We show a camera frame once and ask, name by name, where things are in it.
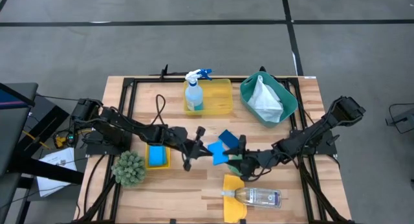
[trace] blue block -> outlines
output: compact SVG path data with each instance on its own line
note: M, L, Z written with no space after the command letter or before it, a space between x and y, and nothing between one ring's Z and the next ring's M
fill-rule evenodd
M221 140L208 145L208 150L213 153L213 165L222 164L228 162L228 156L223 155L224 148Z
M230 149L239 147L239 139L230 133L227 129L220 134L219 139L226 144Z
M167 163L165 146L149 146L149 162L150 166L162 166Z

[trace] succulent plant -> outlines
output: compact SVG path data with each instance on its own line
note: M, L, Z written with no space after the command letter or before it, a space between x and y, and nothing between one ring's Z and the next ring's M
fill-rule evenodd
M135 151L125 151L119 161L112 166L117 183L122 186L132 187L141 183L146 176L145 158Z

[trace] green bin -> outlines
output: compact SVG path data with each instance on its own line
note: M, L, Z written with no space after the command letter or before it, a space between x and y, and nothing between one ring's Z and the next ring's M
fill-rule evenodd
M254 87L256 86L257 77L259 75L263 77L263 83L269 85L274 90L274 92L279 96L281 103L283 104L283 113L280 116L280 122L284 121L287 117L293 114L293 112L295 112L296 108L298 108L298 101L289 91L287 91L282 85L279 84L279 82L277 82L271 75L266 72L257 72L241 83L241 103L260 121L260 123L268 128L273 128L280 122L275 123L263 120L263 118L261 118L259 114L257 114L256 111L254 111L253 108L247 104L250 97L253 95Z

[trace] yellow plastic container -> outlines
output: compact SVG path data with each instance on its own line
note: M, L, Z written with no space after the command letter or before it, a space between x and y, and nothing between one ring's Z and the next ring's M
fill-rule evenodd
M171 152L170 152L170 148L166 147L166 156L167 156L167 163L162 165L162 166L150 166L149 165L149 145L147 144L146 148L145 148L145 156L146 156L146 160L145 160L145 167L148 170L156 170L156 169L168 169L171 165Z
M229 79L199 80L203 110L190 111L186 103L187 81L184 82L184 111L187 115L222 115L233 111L232 83Z

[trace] wooden tabletop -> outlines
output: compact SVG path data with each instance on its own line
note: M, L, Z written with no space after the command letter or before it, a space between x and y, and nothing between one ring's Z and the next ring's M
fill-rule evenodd
M123 79L122 76L108 77L102 100L105 106L118 106ZM298 77L298 79L305 110L313 120L318 120L325 113L318 83L315 78ZM291 129L289 119L272 129L262 126L241 104L239 84L233 83L232 86L234 110L230 114L189 117L184 114L183 110L182 83L141 83L138 84L136 91L133 118L149 124L156 115L155 96L162 94L167 100L162 112L164 122L169 126L185 127L189 133L189 139L194 138L198 126L204 127L206 133L202 141L205 146L217 141L217 137L225 129L230 130L236 137L241 134L246 135L246 147L251 150L269 149L272 143L288 137ZM126 114L127 107L128 101L125 104L124 114ZM133 137L131 150L145 155L145 147L144 142L136 136ZM86 183L99 157L93 156L87 163L78 200L81 215L83 215ZM324 155L317 155L315 158L323 193L342 216L351 218L338 165ZM108 156L105 156L92 178L87 200L88 208L102 191L107 159ZM149 170L141 185L135 188L122 188L116 223L168 223L171 218L177 219L178 223L222 223L221 190L224 174L230 173L230 170L225 164L213 166L211 157L192 160L191 164L191 171L184 171L180 153L172 150L170 169ZM246 186L272 188L282 192L280 209L248 207L247 222L307 222L300 175L292 163L280 164L258 181L246 183ZM311 189L310 191L314 216L318 219L316 198ZM105 219L109 218L112 197L112 193L108 195Z

